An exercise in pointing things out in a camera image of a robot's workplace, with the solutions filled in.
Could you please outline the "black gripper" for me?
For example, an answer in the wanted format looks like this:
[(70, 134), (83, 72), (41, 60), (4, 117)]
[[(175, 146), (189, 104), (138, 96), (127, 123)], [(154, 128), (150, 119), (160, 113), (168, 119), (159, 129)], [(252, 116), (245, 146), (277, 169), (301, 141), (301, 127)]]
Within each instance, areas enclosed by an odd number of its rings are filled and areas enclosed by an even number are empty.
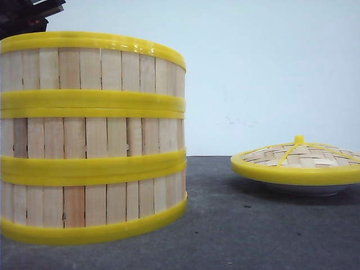
[(1, 39), (46, 31), (47, 17), (63, 10), (63, 0), (1, 0)]

